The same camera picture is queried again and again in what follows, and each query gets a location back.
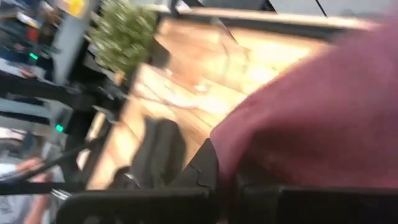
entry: wooden table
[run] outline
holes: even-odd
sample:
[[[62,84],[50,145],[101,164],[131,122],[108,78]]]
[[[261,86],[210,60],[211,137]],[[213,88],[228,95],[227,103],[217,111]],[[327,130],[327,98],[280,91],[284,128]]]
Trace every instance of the wooden table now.
[[[231,11],[198,10],[198,14],[201,13],[226,14]],[[244,12],[243,15],[276,20],[269,14],[263,13],[261,17],[258,12]],[[335,26],[335,20],[322,18],[321,22]],[[172,119],[180,125],[187,142],[187,163],[212,128],[248,94],[326,46],[320,40],[261,30],[237,27],[228,30],[234,39],[213,25],[162,20],[155,37],[162,47],[155,48],[151,65],[143,63],[139,68],[121,121],[114,125],[104,145],[89,189],[105,188],[114,171],[131,162],[144,137],[145,115]],[[160,56],[165,52],[168,55],[166,62],[164,56]],[[101,126],[101,116],[98,115],[94,126]]]

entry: potted plant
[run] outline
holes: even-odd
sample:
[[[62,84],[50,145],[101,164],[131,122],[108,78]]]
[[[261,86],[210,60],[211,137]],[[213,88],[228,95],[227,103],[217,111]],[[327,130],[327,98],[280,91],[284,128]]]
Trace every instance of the potted plant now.
[[[155,13],[128,0],[109,0],[101,5],[101,16],[90,30],[96,61],[115,73],[121,84],[147,57],[156,29]]]

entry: black bag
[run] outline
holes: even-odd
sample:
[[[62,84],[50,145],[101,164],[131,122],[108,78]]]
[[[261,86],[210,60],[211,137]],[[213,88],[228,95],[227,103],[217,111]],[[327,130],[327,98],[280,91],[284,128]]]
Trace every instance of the black bag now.
[[[109,189],[163,187],[183,169],[185,141],[175,121],[145,117],[146,134],[130,167],[120,168]]]

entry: person's arm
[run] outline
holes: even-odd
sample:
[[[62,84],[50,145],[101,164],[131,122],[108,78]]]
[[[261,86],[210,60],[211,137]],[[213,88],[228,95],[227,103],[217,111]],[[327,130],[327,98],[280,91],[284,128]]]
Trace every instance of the person's arm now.
[[[24,224],[41,224],[44,212],[46,211],[48,204],[48,195],[36,196],[28,216],[25,217]]]
[[[40,167],[42,160],[39,158],[29,159],[18,165],[17,170],[35,170]],[[44,173],[35,176],[31,181],[36,183],[42,183],[52,178],[51,173]],[[42,223],[44,212],[49,205],[48,195],[37,195],[31,205],[30,212],[25,217],[24,224],[40,224]]]

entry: maroon sleeve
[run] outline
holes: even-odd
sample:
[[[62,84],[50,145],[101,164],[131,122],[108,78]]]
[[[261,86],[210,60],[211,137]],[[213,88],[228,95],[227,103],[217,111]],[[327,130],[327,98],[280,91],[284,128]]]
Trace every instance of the maroon sleeve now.
[[[293,184],[398,187],[398,17],[262,87],[210,136],[227,182],[248,155]]]

